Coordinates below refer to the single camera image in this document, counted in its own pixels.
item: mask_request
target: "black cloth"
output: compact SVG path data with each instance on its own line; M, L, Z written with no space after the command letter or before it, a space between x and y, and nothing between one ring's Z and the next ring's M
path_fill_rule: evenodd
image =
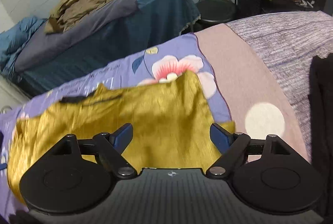
M317 212L333 215L333 54L312 59L310 66L312 165L324 179Z

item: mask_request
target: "black bin lid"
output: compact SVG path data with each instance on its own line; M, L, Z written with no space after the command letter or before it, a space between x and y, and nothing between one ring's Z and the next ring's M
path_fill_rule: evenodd
M236 5L231 0L202 0L196 6L201 14L200 22L203 24L212 26L235 19Z

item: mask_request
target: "blue comforter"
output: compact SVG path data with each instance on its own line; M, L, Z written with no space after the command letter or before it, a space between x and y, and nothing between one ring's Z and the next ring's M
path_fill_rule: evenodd
M10 30L0 33L0 72L3 76L18 82L15 61L35 31L46 21L35 16L23 18Z

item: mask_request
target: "gray duvet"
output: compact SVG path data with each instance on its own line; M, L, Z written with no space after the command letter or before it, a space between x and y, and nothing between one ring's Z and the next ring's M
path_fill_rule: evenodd
M252 47L293 107L311 154L309 69L333 52L333 17L323 12L257 15L227 24Z
M102 8L85 16L77 25L64 33L46 35L44 33L45 24L42 25L18 56L15 62L15 71L21 73L55 58L112 20L126 17L137 9L137 0L112 0Z

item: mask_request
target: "pink flower print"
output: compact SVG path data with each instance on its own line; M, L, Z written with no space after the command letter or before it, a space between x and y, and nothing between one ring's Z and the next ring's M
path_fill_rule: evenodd
M216 93L216 83L211 73L199 72L203 67L202 58L196 55L188 55L179 61L175 56L167 55L153 64L154 79L144 79L138 85L171 82L189 70L197 74L204 95L209 99Z

